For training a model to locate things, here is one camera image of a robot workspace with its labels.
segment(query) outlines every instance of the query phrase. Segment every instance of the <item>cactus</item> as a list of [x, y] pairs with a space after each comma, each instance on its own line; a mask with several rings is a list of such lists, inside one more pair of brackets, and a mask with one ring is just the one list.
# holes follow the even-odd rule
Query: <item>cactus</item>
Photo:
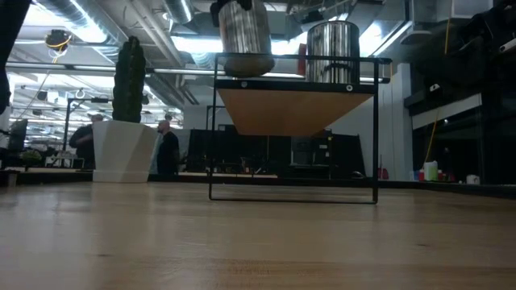
[[123, 44], [116, 63], [113, 88], [113, 119], [124, 122], [141, 120], [144, 98], [145, 57], [136, 37]]

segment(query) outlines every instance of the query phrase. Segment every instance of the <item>man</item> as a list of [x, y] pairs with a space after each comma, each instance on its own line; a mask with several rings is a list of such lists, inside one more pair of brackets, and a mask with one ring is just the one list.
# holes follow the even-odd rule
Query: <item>man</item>
[[[91, 122], [101, 122], [101, 114], [91, 116]], [[70, 147], [76, 148], [77, 157], [84, 159], [84, 169], [95, 169], [94, 130], [91, 124], [82, 126], [70, 138]]]
[[158, 149], [157, 165], [159, 174], [177, 174], [179, 163], [179, 142], [170, 129], [167, 120], [158, 124], [158, 132], [163, 135], [163, 141]]

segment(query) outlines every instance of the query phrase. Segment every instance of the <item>white wall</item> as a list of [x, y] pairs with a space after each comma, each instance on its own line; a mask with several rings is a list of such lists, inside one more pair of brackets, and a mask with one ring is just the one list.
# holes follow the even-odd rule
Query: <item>white wall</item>
[[[230, 125], [233, 124], [233, 120], [229, 116], [226, 109], [216, 109], [217, 114], [215, 115], [215, 129], [218, 125]], [[186, 106], [183, 110], [184, 122], [183, 129], [206, 129], [206, 106]], [[208, 129], [211, 129], [211, 114], [210, 110]]]
[[480, 93], [413, 116], [412, 129], [416, 130], [422, 126], [433, 124], [436, 118], [437, 121], [440, 121], [478, 106], [482, 106], [482, 95]]
[[[391, 180], [408, 180], [412, 170], [412, 127], [403, 99], [410, 95], [410, 66], [400, 64], [391, 83], [380, 85], [379, 160]], [[335, 134], [359, 135], [367, 176], [372, 176], [372, 105], [370, 98], [328, 128]]]

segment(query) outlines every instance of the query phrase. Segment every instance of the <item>white planter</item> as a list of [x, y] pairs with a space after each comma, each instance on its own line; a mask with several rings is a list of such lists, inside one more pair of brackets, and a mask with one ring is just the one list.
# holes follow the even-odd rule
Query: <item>white planter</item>
[[96, 122], [94, 182], [147, 182], [157, 132], [122, 121]]

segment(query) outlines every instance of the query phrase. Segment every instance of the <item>metal pot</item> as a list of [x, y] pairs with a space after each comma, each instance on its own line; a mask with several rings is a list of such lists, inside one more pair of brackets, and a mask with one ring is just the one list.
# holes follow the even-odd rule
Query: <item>metal pot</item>
[[270, 55], [227, 57], [227, 75], [258, 77], [274, 68], [267, 10], [261, 0], [218, 0], [210, 11], [214, 25], [220, 27], [224, 52]]
[[[308, 31], [306, 48], [309, 56], [360, 57], [360, 31], [346, 21], [330, 21]], [[359, 84], [359, 61], [308, 60], [306, 80], [334, 84]]]

